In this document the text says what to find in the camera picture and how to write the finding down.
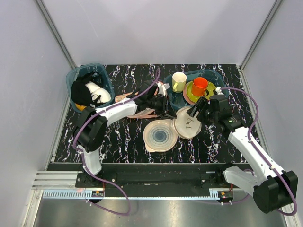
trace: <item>black and white marble surface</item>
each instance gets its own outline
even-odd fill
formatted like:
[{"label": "black and white marble surface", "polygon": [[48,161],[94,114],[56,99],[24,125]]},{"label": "black and white marble surface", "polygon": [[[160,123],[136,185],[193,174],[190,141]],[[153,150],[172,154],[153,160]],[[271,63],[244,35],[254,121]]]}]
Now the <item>black and white marble surface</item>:
[{"label": "black and white marble surface", "polygon": [[[236,65],[179,64],[179,65],[106,65],[105,68],[114,87],[115,95],[132,92],[143,81],[154,80],[156,69],[161,68],[161,81],[173,73],[210,69],[219,72],[227,87],[243,89]],[[234,113],[239,113],[250,125],[253,122],[246,97],[230,91],[229,102]],[[72,148],[73,130],[79,114],[69,107],[55,162],[79,163],[80,155]],[[121,119],[108,127],[100,148],[103,163],[226,163],[245,162],[241,153],[221,134],[215,126],[204,127],[193,139],[178,138],[175,147],[165,153],[149,153],[145,149],[143,130],[155,119]]]}]

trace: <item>orange cup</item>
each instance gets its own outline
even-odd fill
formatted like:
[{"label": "orange cup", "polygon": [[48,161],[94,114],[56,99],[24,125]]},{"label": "orange cup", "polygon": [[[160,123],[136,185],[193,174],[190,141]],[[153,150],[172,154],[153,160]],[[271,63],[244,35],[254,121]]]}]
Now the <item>orange cup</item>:
[{"label": "orange cup", "polygon": [[194,79],[193,86],[191,88],[191,93],[194,96],[208,96],[209,92],[207,90],[208,81],[203,77],[197,77]]}]

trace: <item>white wall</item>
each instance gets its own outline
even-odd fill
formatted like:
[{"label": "white wall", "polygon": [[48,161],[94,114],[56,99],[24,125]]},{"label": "white wall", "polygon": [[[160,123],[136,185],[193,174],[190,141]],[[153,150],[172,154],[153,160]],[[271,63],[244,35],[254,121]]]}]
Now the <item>white wall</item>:
[{"label": "white wall", "polygon": [[0,1],[0,225],[20,223],[45,167],[70,67],[33,0]]},{"label": "white wall", "polygon": [[244,69],[270,153],[299,177],[303,218],[303,1],[284,1]]},{"label": "white wall", "polygon": [[274,0],[43,0],[77,65],[237,63]]}]

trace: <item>yellow cup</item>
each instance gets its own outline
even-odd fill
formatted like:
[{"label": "yellow cup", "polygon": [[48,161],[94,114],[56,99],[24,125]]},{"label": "yellow cup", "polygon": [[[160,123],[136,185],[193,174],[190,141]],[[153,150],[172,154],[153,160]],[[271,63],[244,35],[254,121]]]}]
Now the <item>yellow cup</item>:
[{"label": "yellow cup", "polygon": [[183,72],[175,72],[172,75],[172,91],[180,93],[186,84],[187,76]]}]

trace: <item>orange object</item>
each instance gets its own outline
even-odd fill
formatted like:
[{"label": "orange object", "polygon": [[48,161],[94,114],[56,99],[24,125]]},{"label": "orange object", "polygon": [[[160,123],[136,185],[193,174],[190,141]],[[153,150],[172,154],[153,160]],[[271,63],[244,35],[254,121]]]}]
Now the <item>orange object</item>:
[{"label": "orange object", "polygon": [[205,91],[207,91],[208,81],[207,79],[203,77],[197,77],[194,79],[194,84],[191,89],[191,93],[193,93],[194,96],[201,97],[201,96],[207,96],[205,94]]},{"label": "orange object", "polygon": [[77,107],[79,110],[81,110],[81,111],[83,111],[83,110],[86,108],[85,105],[79,105],[79,104],[76,104],[76,103],[75,103],[75,105],[76,105],[76,107]]}]

